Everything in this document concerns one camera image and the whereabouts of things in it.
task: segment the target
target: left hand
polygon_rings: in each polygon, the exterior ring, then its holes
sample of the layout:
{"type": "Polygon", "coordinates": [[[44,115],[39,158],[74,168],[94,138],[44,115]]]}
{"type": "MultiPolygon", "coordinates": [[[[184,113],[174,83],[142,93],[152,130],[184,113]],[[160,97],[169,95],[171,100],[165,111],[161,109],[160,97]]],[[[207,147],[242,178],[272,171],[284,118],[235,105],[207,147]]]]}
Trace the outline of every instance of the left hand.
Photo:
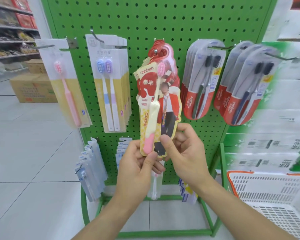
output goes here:
{"type": "Polygon", "coordinates": [[[117,187],[113,198],[117,199],[123,207],[136,210],[147,196],[151,184],[151,171],[161,174],[165,171],[159,162],[156,152],[147,157],[140,153],[140,140],[133,140],[120,160],[117,187]]]}

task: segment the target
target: store shelf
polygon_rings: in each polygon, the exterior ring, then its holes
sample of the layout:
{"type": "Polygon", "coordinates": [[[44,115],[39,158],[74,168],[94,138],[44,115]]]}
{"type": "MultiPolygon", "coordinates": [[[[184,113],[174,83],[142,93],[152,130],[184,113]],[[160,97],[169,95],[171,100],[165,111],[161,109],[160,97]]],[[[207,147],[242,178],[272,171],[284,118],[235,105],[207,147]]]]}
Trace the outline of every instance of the store shelf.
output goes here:
{"type": "Polygon", "coordinates": [[[18,30],[24,30],[24,31],[38,31],[35,28],[23,28],[23,27],[14,27],[14,26],[7,26],[7,25],[0,25],[0,28],[18,29],[18,30]]]}
{"type": "Polygon", "coordinates": [[[36,53],[29,53],[29,54],[21,54],[21,55],[0,56],[0,60],[2,60],[2,59],[7,59],[7,58],[13,58],[13,57],[31,56],[31,55],[39,55],[39,52],[36,52],[36,53]]]}
{"type": "Polygon", "coordinates": [[[17,12],[17,13],[22,13],[22,14],[32,15],[32,12],[20,10],[20,9],[18,9],[18,8],[15,8],[15,7],[9,7],[9,6],[4,6],[4,5],[1,5],[1,4],[0,4],[0,8],[1,8],[1,9],[5,9],[5,10],[14,11],[14,12],[17,12]]]}
{"type": "Polygon", "coordinates": [[[34,43],[35,41],[23,41],[23,40],[6,40],[0,41],[0,44],[22,44],[22,43],[34,43]]]}

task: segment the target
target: cardboard box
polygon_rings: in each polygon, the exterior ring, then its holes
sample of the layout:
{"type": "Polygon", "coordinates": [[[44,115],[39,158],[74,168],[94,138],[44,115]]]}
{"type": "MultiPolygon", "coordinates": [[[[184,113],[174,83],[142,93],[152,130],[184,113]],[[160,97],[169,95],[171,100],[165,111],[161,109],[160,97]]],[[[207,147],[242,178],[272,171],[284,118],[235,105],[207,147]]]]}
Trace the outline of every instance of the cardboard box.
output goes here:
{"type": "Polygon", "coordinates": [[[26,61],[26,63],[27,63],[30,73],[47,74],[46,68],[44,67],[44,63],[41,59],[32,59],[32,60],[26,61]]]}
{"type": "Polygon", "coordinates": [[[58,102],[46,74],[21,74],[10,79],[10,84],[20,103],[58,102]]]}

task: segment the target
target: display rack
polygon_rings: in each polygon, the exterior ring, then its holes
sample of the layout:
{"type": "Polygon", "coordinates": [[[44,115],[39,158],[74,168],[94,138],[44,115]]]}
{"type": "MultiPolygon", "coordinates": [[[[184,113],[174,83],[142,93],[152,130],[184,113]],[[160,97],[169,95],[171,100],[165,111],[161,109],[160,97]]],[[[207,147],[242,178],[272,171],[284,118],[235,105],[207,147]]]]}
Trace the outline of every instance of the display rack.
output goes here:
{"type": "MultiPolygon", "coordinates": [[[[81,129],[85,143],[90,137],[99,137],[101,154],[108,172],[106,185],[117,180],[116,148],[120,137],[140,138],[138,93],[133,72],[147,57],[154,38],[162,39],[174,48],[178,74],[182,80],[187,49],[196,39],[219,39],[226,47],[240,40],[260,43],[266,31],[277,0],[41,0],[53,38],[77,37],[78,47],[71,50],[79,84],[92,120],[92,126],[81,129]],[[85,35],[93,28],[96,34],[113,34],[126,38],[131,89],[132,115],[125,133],[104,133],[97,93],[85,35]]],[[[182,115],[182,122],[190,123],[204,142],[207,164],[210,165],[227,132],[219,112],[211,105],[209,112],[194,121],[182,115]]],[[[177,184],[172,162],[165,163],[163,184],[177,184]]],[[[100,201],[99,210],[109,198],[100,201]]],[[[82,191],[82,212],[87,218],[86,197],[82,191]]],[[[212,235],[218,227],[190,235],[212,235]]],[[[180,236],[180,231],[165,232],[165,236],[180,236]]],[[[162,236],[160,233],[142,233],[142,236],[162,236]]]]}

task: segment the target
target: man in red jacket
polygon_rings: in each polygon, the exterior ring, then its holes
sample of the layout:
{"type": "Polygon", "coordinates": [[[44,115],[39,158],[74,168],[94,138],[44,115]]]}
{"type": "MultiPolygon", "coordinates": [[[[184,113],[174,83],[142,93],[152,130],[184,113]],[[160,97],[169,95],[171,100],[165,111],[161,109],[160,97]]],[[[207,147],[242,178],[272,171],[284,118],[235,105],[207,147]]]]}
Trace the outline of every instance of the man in red jacket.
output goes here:
{"type": "MultiPolygon", "coordinates": [[[[168,135],[172,137],[173,129],[178,120],[179,115],[179,99],[178,95],[169,93],[169,84],[166,82],[161,83],[160,90],[163,94],[162,98],[159,98],[160,110],[158,113],[157,123],[161,124],[161,135],[168,135]]],[[[165,149],[161,142],[154,143],[154,150],[159,156],[165,154],[165,149]]]]}

